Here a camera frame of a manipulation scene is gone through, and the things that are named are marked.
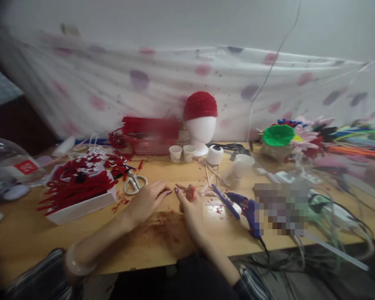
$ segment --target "green flower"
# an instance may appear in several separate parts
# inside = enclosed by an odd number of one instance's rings
[[[262,139],[272,147],[284,147],[290,144],[295,136],[295,130],[287,125],[275,125],[268,127]]]

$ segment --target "white wall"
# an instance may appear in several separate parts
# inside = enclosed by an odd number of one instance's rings
[[[18,36],[76,25],[84,39],[146,47],[233,45],[276,50],[298,0],[2,0]],[[283,52],[375,60],[375,0],[302,0]]]

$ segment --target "white cloth backdrop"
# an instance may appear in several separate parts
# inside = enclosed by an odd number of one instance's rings
[[[274,56],[229,46],[125,49],[42,32],[20,41],[0,29],[0,62],[61,138],[112,131],[126,115],[181,118],[187,97],[203,90],[218,104],[213,140],[245,140]],[[375,62],[280,53],[252,128],[301,114],[375,123]]]

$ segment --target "red knitted hat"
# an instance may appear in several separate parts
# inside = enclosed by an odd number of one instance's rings
[[[195,92],[190,95],[183,110],[184,121],[201,117],[218,117],[217,102],[207,92]]]

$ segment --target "wooden table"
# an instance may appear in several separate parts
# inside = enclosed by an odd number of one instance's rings
[[[286,165],[278,165],[272,159],[260,155],[259,147],[255,147],[253,154],[269,172],[274,173],[278,168],[286,168]],[[224,154],[219,166],[220,175],[230,167],[232,162],[229,158],[229,154]],[[193,184],[199,186],[198,190],[206,183],[205,167],[197,161],[173,164],[168,156],[134,156],[130,164],[137,167],[142,159],[146,162],[139,171],[139,175],[145,176],[149,182],[164,180],[170,187],[176,183]],[[252,190],[254,184],[267,182],[269,180],[266,176],[251,173],[241,180],[237,192],[254,198]],[[117,185],[117,190],[123,188],[123,184],[121,180]],[[359,215],[357,203],[350,196],[339,192],[329,183],[325,182],[320,186],[330,189],[335,201],[343,204],[356,216]],[[219,181],[218,187],[225,190]],[[43,191],[42,188],[35,188],[22,199],[0,204],[0,212],[5,214],[0,223],[0,283],[3,287],[42,260],[53,248],[67,248],[72,242],[81,240],[97,230],[111,220],[117,212],[123,210],[127,206],[127,200],[132,199],[130,196],[123,196],[120,192],[117,205],[105,207],[67,224],[56,226],[47,220],[42,212],[36,211]],[[374,198],[359,190],[356,192],[361,199],[375,208]],[[207,202],[211,200],[206,197],[203,204],[205,226],[226,255],[263,251],[260,244],[241,227],[239,221],[226,208],[206,205]],[[178,207],[179,202],[174,193],[166,197],[158,211],[146,224],[108,249],[96,272],[106,274],[170,265],[191,253],[194,246],[186,233],[183,215],[179,213]],[[366,207],[362,209],[365,223],[375,234],[375,213]],[[292,238],[278,236],[276,231],[268,227],[268,223],[265,223],[263,239],[269,250],[296,246]],[[310,230],[313,234],[321,236],[315,228],[310,226]],[[341,235],[341,239],[346,244],[361,241],[353,235],[345,234]],[[306,238],[303,238],[303,242],[312,243]]]

